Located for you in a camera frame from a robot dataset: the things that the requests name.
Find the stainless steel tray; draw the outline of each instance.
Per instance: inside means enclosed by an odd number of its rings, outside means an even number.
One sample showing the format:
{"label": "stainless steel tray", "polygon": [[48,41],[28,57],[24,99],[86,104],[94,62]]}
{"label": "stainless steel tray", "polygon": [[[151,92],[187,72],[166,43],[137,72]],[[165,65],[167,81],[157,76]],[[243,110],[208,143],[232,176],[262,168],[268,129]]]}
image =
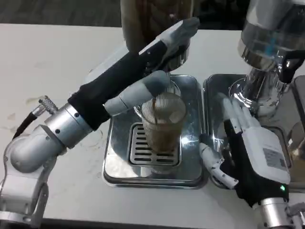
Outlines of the stainless steel tray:
{"label": "stainless steel tray", "polygon": [[202,186],[208,175],[203,172],[199,155],[199,135],[203,130],[201,88],[195,78],[172,75],[181,91],[188,115],[180,138],[179,158],[172,164],[134,163],[131,159],[132,128],[141,122],[130,110],[112,118],[105,159],[104,179],[114,186],[195,188]]}

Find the table stain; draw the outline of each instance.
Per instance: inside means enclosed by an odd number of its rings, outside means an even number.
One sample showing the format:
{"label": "table stain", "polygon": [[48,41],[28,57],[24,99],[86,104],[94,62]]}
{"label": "table stain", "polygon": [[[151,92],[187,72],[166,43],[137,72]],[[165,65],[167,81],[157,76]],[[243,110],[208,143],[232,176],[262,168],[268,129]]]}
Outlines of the table stain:
{"label": "table stain", "polygon": [[8,116],[8,120],[15,121],[15,119],[16,119],[16,113],[12,113]]}
{"label": "table stain", "polygon": [[39,96],[39,97],[36,97],[36,98],[28,98],[26,101],[25,101],[25,104],[26,105],[30,105],[32,103],[35,103],[35,102],[38,102],[40,99],[44,99],[44,96]]}
{"label": "table stain", "polygon": [[7,126],[1,126],[1,129],[2,130],[9,130],[12,134],[16,133],[17,131],[17,126],[13,126],[11,128],[7,127]]}
{"label": "table stain", "polygon": [[90,133],[87,137],[85,137],[81,141],[80,146],[91,149],[92,148],[99,149],[100,146],[98,146],[98,144],[102,141],[102,138],[103,138],[103,132],[101,130],[97,130],[95,132]]}

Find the brown liquid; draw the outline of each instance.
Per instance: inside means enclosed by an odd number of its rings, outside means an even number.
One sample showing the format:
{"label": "brown liquid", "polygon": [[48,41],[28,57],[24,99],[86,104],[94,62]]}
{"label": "brown liquid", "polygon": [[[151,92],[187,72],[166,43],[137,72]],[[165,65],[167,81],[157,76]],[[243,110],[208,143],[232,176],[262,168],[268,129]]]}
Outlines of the brown liquid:
{"label": "brown liquid", "polygon": [[192,15],[193,0],[121,0],[123,34],[132,52],[139,52],[161,32]]}

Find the glass cup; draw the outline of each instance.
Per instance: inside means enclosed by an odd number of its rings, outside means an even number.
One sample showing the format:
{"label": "glass cup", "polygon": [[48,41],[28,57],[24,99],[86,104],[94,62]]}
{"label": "glass cup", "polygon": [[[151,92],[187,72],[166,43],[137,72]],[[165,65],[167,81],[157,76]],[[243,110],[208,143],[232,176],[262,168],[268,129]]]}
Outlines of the glass cup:
{"label": "glass cup", "polygon": [[162,93],[141,108],[148,145],[156,152],[169,152],[179,143],[186,118],[186,105],[173,93]]}

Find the espresso machine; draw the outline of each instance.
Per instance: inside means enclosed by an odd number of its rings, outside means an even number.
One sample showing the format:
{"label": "espresso machine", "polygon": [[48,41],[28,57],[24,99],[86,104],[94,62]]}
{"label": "espresso machine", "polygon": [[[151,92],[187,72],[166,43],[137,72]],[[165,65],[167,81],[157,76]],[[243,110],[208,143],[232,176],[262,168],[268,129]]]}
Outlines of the espresso machine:
{"label": "espresso machine", "polygon": [[[177,21],[192,17],[193,0],[121,1],[122,28],[126,46],[138,52]],[[160,68],[171,79],[168,92],[179,95],[187,109],[180,143],[171,152],[155,153],[148,146],[139,107],[112,118],[103,175],[114,186],[192,188],[204,183],[198,137],[203,130],[202,95],[197,80],[189,75],[171,75],[188,56],[190,41],[181,45]],[[147,71],[155,63],[147,63]]]}

